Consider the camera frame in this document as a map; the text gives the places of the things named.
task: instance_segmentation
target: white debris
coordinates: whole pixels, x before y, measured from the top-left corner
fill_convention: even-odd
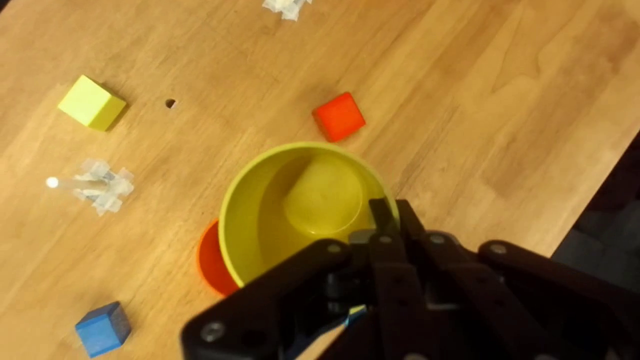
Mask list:
[[[298,13],[304,1],[311,1],[311,0],[264,0],[261,6],[281,13],[283,20],[298,22]]]

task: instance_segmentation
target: yellow bowl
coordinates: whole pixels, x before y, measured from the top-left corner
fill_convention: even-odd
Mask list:
[[[317,238],[374,228],[369,198],[395,202],[359,160],[327,144],[287,144],[249,162],[219,212],[221,258],[237,285]]]

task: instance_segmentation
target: red object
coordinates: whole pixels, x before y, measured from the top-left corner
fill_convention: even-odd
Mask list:
[[[219,241],[217,241],[217,220],[203,232],[200,246],[197,246],[197,269],[203,281],[227,296],[237,290],[232,274],[225,269]]]
[[[317,106],[314,109],[315,121],[329,142],[340,142],[357,132],[365,121],[350,91]]]

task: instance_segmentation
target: wooden table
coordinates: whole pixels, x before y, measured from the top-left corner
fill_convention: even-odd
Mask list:
[[[178,358],[215,302],[194,248],[260,151],[322,135],[350,90],[367,125],[340,144],[432,228],[552,253],[638,132],[636,0],[12,0],[0,13],[0,358],[85,358],[79,315],[122,300],[106,358]],[[88,74],[129,102],[112,132],[56,109]],[[122,212],[44,187],[101,158],[135,175]]]

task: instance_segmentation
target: yellow cube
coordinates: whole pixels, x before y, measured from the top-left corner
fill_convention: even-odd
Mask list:
[[[79,76],[57,103],[63,114],[95,129],[107,129],[123,106],[126,102],[122,98],[110,93],[85,76]]]

